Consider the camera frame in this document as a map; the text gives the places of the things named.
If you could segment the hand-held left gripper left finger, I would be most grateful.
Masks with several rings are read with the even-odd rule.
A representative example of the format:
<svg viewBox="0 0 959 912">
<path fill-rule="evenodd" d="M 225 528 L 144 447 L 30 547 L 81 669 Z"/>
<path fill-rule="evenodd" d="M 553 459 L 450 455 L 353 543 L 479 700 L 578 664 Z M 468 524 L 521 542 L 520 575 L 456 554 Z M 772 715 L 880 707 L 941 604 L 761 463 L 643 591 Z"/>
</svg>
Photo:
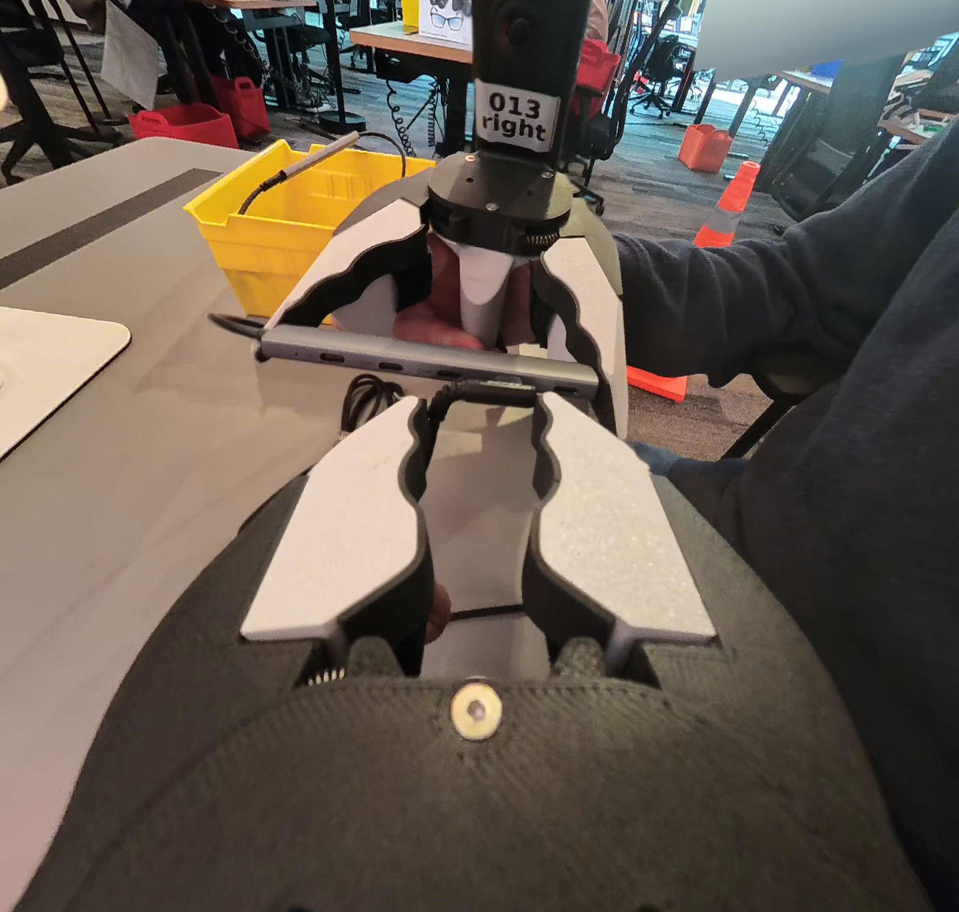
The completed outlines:
<svg viewBox="0 0 959 912">
<path fill-rule="evenodd" d="M 427 403 L 399 400 L 307 473 L 241 625 L 247 641 L 398 645 L 433 602 Z"/>
</svg>

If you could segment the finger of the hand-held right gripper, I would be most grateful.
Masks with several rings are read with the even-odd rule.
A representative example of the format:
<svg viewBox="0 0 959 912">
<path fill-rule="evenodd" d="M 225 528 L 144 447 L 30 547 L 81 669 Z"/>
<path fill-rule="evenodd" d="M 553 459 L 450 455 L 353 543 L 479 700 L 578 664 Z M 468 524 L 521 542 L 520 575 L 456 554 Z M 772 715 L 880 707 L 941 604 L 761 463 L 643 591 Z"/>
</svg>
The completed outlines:
<svg viewBox="0 0 959 912">
<path fill-rule="evenodd" d="M 547 356 L 590 367 L 593 412 L 617 437 L 628 432 L 629 392 L 622 302 L 591 248 L 550 248 L 535 266 L 535 297 L 547 310 Z"/>
<path fill-rule="evenodd" d="M 318 327 L 327 317 L 346 332 L 391 332 L 399 313 L 430 296 L 426 233 L 360 250 L 335 237 L 267 321 Z"/>
</svg>

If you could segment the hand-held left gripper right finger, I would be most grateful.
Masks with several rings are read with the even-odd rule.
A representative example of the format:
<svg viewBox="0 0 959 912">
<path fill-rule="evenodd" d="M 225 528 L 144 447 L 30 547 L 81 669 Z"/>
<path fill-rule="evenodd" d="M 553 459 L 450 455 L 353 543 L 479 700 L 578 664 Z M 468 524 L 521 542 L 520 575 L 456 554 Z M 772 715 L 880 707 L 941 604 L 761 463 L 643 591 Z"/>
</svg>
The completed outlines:
<svg viewBox="0 0 959 912">
<path fill-rule="evenodd" d="M 553 392 L 538 394 L 524 611 L 548 645 L 604 652 L 715 638 L 646 463 Z"/>
</svg>

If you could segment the grey usb hub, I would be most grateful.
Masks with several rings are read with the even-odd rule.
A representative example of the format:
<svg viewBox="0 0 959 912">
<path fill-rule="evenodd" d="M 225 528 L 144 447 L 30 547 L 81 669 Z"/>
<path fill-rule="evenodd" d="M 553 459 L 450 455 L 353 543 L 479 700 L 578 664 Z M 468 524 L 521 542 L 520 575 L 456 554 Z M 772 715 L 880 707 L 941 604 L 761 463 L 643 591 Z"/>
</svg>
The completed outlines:
<svg viewBox="0 0 959 912">
<path fill-rule="evenodd" d="M 353 146 L 355 146 L 360 138 L 362 138 L 362 135 L 363 134 L 361 132 L 353 131 L 340 138 L 337 138 L 325 147 L 301 157 L 290 165 L 284 166 L 277 174 L 280 182 L 287 182 L 293 179 L 294 176 L 300 175 L 301 173 L 325 162 L 326 160 L 339 154 L 340 152 L 350 150 L 351 148 L 353 148 Z"/>
<path fill-rule="evenodd" d="M 589 402 L 598 391 L 595 372 L 574 362 L 407 343 L 326 328 L 280 325 L 266 329 L 254 342 L 254 355 L 260 362 L 279 359 L 396 377 L 520 385 Z"/>
</svg>

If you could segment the yellow plastic bin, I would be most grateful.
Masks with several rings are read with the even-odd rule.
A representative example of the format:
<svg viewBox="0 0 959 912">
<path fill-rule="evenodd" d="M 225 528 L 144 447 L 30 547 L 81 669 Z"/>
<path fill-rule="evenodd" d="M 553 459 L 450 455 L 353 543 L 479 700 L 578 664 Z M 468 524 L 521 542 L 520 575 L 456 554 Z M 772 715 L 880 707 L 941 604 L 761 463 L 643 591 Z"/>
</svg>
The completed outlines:
<svg viewBox="0 0 959 912">
<path fill-rule="evenodd" d="M 185 206 L 249 316 L 270 318 L 349 213 L 401 177 L 400 157 L 353 147 L 262 193 L 240 212 L 263 181 L 305 158 L 285 140 L 275 142 Z"/>
</svg>

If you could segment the person's right forearm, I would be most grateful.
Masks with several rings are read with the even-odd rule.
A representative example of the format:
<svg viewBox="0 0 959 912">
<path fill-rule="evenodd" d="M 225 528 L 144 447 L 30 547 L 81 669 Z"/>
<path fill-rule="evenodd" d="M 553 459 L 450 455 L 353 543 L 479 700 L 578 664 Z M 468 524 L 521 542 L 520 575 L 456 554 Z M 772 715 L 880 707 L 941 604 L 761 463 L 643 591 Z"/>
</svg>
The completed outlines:
<svg viewBox="0 0 959 912">
<path fill-rule="evenodd" d="M 776 240 L 722 249 L 615 237 L 626 362 L 722 386 L 796 348 L 850 363 L 957 327 L 958 127 Z"/>
</svg>

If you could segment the person's right hand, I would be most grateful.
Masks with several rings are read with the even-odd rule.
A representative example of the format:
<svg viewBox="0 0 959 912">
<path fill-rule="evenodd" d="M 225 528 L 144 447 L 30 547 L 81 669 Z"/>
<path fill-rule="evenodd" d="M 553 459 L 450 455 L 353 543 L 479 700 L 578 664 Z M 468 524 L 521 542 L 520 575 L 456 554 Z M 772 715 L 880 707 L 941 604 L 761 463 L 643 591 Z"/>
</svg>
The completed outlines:
<svg viewBox="0 0 959 912">
<path fill-rule="evenodd" d="M 427 241 L 432 271 L 430 295 L 397 313 L 394 339 L 475 351 L 538 344 L 531 322 L 530 265 L 510 269 L 505 282 L 499 344 L 485 345 L 461 328 L 458 257 L 437 235 L 429 235 Z"/>
</svg>

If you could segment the red plastic container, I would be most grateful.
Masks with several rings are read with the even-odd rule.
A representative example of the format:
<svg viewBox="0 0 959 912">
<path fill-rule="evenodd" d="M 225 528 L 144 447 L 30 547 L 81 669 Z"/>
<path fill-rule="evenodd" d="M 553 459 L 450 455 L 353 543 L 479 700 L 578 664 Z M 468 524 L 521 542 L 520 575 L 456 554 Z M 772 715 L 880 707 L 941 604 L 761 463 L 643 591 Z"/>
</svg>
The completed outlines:
<svg viewBox="0 0 959 912">
<path fill-rule="evenodd" d="M 620 64 L 620 55 L 611 53 L 606 42 L 583 40 L 570 104 L 571 135 L 581 157 L 606 148 L 611 120 L 605 108 Z"/>
</svg>

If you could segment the orange traffic cone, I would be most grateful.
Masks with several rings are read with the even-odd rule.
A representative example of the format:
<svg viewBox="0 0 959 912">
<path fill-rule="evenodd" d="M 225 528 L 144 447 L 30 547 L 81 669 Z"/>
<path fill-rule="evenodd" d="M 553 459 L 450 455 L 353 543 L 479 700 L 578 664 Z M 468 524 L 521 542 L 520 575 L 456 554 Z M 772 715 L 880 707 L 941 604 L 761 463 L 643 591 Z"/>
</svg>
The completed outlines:
<svg viewBox="0 0 959 912">
<path fill-rule="evenodd" d="M 667 378 L 644 370 L 627 366 L 626 378 L 632 389 L 673 403 L 682 403 L 688 392 L 688 376 Z"/>
<path fill-rule="evenodd" d="M 693 239 L 702 249 L 723 249 L 734 241 L 742 214 L 749 203 L 761 164 L 746 161 L 729 181 L 716 207 Z"/>
</svg>

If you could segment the cluttered wooden side desk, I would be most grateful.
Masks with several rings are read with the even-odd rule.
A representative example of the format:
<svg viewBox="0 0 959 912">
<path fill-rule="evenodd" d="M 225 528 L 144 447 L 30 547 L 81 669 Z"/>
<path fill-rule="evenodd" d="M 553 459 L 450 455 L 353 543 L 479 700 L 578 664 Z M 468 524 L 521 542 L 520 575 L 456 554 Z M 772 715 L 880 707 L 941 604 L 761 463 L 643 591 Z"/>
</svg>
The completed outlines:
<svg viewBox="0 0 959 912">
<path fill-rule="evenodd" d="M 472 151 L 472 104 L 469 91 L 473 84 L 471 51 L 427 39 L 406 31 L 400 21 L 353 28 L 349 32 L 353 46 L 373 54 L 376 76 L 386 85 L 386 103 L 394 126 L 400 127 L 401 139 L 411 139 L 411 129 L 425 114 L 442 113 L 438 155 Z M 403 119 L 397 99 L 397 85 L 429 79 L 431 88 L 419 109 Z"/>
</svg>

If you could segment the black office chair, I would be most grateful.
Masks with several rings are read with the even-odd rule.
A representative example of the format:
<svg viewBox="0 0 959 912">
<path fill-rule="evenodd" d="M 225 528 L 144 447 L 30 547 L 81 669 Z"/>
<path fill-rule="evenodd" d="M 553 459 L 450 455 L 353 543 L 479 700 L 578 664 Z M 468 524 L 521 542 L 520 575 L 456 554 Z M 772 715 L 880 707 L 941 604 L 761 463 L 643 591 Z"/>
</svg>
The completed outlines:
<svg viewBox="0 0 959 912">
<path fill-rule="evenodd" d="M 642 41 L 636 56 L 637 68 L 627 75 L 629 114 L 654 107 L 661 119 L 671 115 L 672 103 L 666 98 L 666 90 L 670 82 L 680 78 L 676 54 L 681 43 L 677 35 L 666 33 L 666 26 L 681 16 L 681 1 L 665 0 L 660 5 L 651 32 Z"/>
</svg>

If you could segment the red floor container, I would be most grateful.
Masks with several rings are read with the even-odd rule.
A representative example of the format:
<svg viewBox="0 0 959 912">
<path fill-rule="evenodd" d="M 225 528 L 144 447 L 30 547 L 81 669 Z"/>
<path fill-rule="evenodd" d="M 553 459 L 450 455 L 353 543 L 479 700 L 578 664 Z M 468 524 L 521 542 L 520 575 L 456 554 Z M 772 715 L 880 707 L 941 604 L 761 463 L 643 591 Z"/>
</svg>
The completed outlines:
<svg viewBox="0 0 959 912">
<path fill-rule="evenodd" d="M 237 139 L 255 140 L 271 134 L 262 90 L 250 78 L 211 76 L 211 85 L 217 106 L 231 120 Z"/>
<path fill-rule="evenodd" d="M 135 138 L 171 138 L 237 150 L 232 120 L 203 103 L 179 104 L 127 116 Z"/>
</svg>

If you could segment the white stand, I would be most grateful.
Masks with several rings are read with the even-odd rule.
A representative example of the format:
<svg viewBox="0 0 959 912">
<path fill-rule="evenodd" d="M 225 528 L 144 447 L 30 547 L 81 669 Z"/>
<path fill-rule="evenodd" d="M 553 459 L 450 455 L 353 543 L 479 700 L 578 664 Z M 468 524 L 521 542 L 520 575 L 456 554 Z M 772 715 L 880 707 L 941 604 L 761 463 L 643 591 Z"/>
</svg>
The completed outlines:
<svg viewBox="0 0 959 912">
<path fill-rule="evenodd" d="M 117 322 L 1 309 L 1 457 L 129 346 Z"/>
</svg>

